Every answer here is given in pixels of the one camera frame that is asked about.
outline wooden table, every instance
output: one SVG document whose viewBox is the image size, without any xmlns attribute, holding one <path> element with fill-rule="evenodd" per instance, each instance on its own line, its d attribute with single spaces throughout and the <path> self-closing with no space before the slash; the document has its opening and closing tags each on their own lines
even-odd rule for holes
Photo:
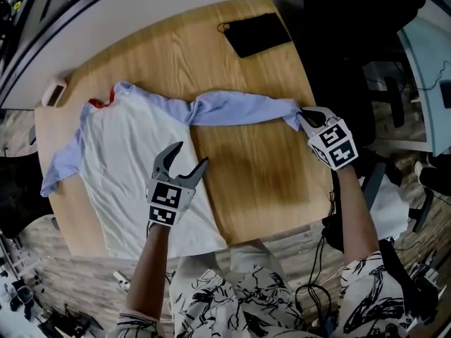
<svg viewBox="0 0 451 338">
<path fill-rule="evenodd" d="M 277 12 L 272 0 L 234 0 L 188 11 L 110 46 L 68 78 L 59 108 L 37 108 L 39 158 L 51 157 L 73 136 L 86 100 L 107 99 L 119 80 L 150 92 L 192 101 L 212 89 L 233 89 L 314 105 L 293 43 L 240 59 L 216 30 L 219 23 Z M 306 225 L 328 214 L 330 170 L 284 121 L 232 127 L 192 127 L 219 230 L 228 243 Z M 78 176 L 58 186 L 50 202 L 70 252 L 106 256 L 103 234 Z"/>
</svg>

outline shirt sleeve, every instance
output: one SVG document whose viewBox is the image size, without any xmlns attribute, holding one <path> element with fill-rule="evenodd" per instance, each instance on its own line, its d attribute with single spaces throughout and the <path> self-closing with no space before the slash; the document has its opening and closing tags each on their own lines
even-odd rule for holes
<svg viewBox="0 0 451 338">
<path fill-rule="evenodd" d="M 142 96 L 169 116 L 185 125 L 246 125 L 282 118 L 294 130 L 301 130 L 294 99 L 272 99 L 269 96 L 234 91 L 212 91 L 199 95 L 191 103 L 167 99 L 146 92 L 129 82 L 118 82 L 115 92 Z"/>
<path fill-rule="evenodd" d="M 106 338 L 164 338 L 161 323 L 137 311 L 124 310 L 119 313 L 118 324 L 106 334 Z"/>
<path fill-rule="evenodd" d="M 78 173 L 82 162 L 83 147 L 82 134 L 79 129 L 66 147 L 54 154 L 42 181 L 42 196 L 49 196 L 54 193 L 59 181 Z"/>
<path fill-rule="evenodd" d="M 342 303 L 332 337 L 406 337 L 399 283 L 384 268 L 380 251 L 345 267 Z"/>
</svg>

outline light blue sleeve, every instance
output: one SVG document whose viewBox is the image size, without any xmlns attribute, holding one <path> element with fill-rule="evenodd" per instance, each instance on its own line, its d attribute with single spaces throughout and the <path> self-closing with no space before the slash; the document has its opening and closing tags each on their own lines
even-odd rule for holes
<svg viewBox="0 0 451 338">
<path fill-rule="evenodd" d="M 78 129 L 66 147 L 54 154 L 42 182 L 42 196 L 49 196 L 51 193 L 54 193 L 60 180 L 78 173 L 82 162 L 83 148 L 81 130 Z"/>
<path fill-rule="evenodd" d="M 295 130 L 301 130 L 297 119 L 300 108 L 294 99 L 272 99 L 268 96 L 233 91 L 212 91 L 199 95 L 193 102 L 167 99 L 146 92 L 129 82 L 119 82 L 115 92 L 143 96 L 185 125 L 246 125 L 283 118 Z"/>
</svg>

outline table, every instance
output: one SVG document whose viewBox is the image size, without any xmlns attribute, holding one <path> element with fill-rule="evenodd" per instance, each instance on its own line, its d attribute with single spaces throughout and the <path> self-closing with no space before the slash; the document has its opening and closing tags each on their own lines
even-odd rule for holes
<svg viewBox="0 0 451 338">
<path fill-rule="evenodd" d="M 212 89 L 234 89 L 314 105 L 293 43 L 239 59 L 216 29 L 219 23 L 272 12 L 277 12 L 272 0 L 205 6 L 146 27 L 81 65 L 68 77 L 61 107 L 35 110 L 42 170 L 73 136 L 86 100 L 106 100 L 119 80 L 187 101 Z M 305 134 L 281 119 L 192 127 L 190 132 L 198 157 L 210 158 L 204 181 L 218 228 L 229 244 L 328 215 L 330 170 L 313 155 Z M 72 254 L 107 256 L 99 219 L 80 177 L 61 182 L 50 202 Z"/>
<path fill-rule="evenodd" d="M 432 9 L 431 4 L 433 3 L 428 0 L 425 7 Z M 451 109 L 445 108 L 440 90 L 440 81 L 451 80 L 451 35 L 433 23 L 434 20 L 429 19 L 425 12 L 421 13 L 422 10 L 419 11 L 420 16 L 413 19 L 398 33 L 416 86 L 421 89 L 432 87 L 445 61 L 449 62 L 433 89 L 418 91 L 426 141 L 384 139 L 379 144 L 391 148 L 431 151 L 434 156 L 437 156 L 451 146 L 451 130 L 446 128 L 451 122 Z M 447 17 L 447 23 L 448 27 L 451 26 L 450 16 Z"/>
</svg>

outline patterned sleeve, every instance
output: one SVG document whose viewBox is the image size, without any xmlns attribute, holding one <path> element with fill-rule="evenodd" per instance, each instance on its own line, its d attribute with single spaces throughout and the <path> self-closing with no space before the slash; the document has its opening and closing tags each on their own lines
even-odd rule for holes
<svg viewBox="0 0 451 338">
<path fill-rule="evenodd" d="M 164 338 L 161 323 L 137 311 L 119 313 L 118 324 L 106 334 L 106 338 Z"/>
<path fill-rule="evenodd" d="M 406 337 L 399 283 L 384 268 L 380 251 L 353 261 L 341 277 L 342 303 L 332 337 Z"/>
</svg>

